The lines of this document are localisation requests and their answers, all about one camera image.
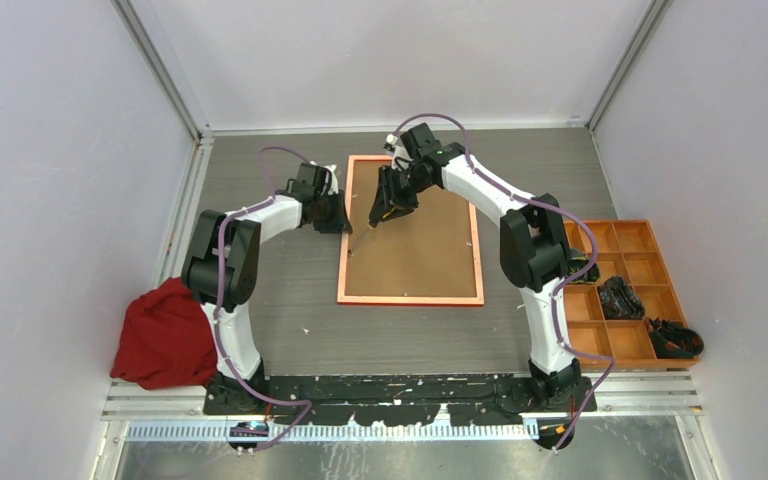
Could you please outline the black yellow screwdriver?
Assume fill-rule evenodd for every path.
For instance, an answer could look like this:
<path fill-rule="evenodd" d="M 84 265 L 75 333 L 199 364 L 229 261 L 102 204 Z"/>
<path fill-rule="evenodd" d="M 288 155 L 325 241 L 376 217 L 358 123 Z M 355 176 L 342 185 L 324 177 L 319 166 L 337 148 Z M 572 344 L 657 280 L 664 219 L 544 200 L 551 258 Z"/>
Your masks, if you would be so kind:
<path fill-rule="evenodd" d="M 353 257 L 357 251 L 362 246 L 364 240 L 371 234 L 371 232 L 381 223 L 384 223 L 387 221 L 387 218 L 391 215 L 391 212 L 387 212 L 382 214 L 381 216 L 377 217 L 375 220 L 371 220 L 369 222 L 369 225 L 366 227 L 364 231 L 362 231 L 357 238 L 353 241 L 353 243 L 348 248 L 348 257 Z"/>

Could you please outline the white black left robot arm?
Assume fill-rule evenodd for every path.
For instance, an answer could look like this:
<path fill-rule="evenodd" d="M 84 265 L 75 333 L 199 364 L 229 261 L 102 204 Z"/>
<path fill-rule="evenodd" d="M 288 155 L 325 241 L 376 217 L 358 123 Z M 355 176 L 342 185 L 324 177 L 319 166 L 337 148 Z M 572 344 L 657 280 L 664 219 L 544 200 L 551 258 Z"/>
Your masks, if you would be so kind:
<path fill-rule="evenodd" d="M 234 212 L 205 210 L 197 219 L 181 279 L 209 321 L 218 370 L 212 383 L 227 390 L 230 403 L 244 414 L 258 412 L 269 400 L 249 306 L 261 247 L 306 225 L 322 234 L 351 232 L 336 170 L 303 163 L 267 199 Z"/>

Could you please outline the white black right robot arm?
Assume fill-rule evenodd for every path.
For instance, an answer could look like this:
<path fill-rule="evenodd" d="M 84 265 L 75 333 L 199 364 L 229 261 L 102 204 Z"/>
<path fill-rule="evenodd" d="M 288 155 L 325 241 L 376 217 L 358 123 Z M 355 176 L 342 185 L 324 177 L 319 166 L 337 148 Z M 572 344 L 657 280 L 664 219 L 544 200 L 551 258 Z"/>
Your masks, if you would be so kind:
<path fill-rule="evenodd" d="M 438 187 L 458 195 L 499 229 L 499 264 L 518 288 L 526 310 L 531 349 L 526 382 L 534 404 L 556 410 L 581 379 L 575 355 L 566 349 L 562 282 L 571 248 L 557 200 L 520 190 L 487 170 L 468 149 L 442 144 L 421 123 L 385 141 L 391 163 L 378 173 L 370 227 L 418 208 L 421 192 Z"/>

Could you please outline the red picture frame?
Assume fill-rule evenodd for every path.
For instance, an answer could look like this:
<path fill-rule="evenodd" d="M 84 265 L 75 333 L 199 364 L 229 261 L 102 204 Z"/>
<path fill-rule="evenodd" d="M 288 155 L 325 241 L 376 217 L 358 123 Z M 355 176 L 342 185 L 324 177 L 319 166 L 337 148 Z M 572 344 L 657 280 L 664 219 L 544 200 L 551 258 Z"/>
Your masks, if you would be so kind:
<path fill-rule="evenodd" d="M 481 307 L 485 304 L 476 208 L 436 186 L 413 213 L 384 222 L 349 258 L 368 226 L 385 155 L 351 155 L 345 187 L 353 227 L 341 238 L 337 303 L 369 306 Z"/>

